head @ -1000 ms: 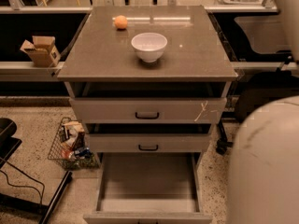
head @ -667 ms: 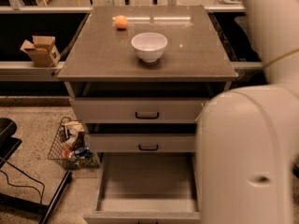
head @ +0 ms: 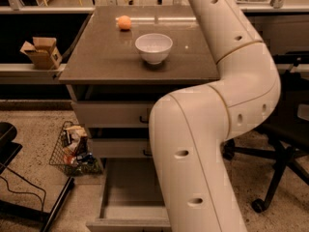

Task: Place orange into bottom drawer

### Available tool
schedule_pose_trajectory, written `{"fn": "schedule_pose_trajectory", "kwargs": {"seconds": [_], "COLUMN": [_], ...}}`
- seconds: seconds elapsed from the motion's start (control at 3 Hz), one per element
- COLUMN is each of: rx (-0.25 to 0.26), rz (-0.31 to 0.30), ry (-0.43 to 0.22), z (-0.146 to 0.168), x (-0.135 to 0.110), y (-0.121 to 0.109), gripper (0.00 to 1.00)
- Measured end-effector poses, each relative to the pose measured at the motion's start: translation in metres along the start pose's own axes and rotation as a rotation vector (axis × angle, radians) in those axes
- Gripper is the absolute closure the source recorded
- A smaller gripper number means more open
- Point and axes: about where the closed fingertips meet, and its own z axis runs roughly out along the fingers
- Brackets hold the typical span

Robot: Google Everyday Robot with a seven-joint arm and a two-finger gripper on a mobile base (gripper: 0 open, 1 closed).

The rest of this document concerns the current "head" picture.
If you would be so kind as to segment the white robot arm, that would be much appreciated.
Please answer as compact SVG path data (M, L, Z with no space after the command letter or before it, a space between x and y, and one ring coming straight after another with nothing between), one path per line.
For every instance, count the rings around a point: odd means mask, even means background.
M279 73L235 0L188 1L220 78L155 103L149 134L157 178L172 232L247 232L221 146L271 114Z

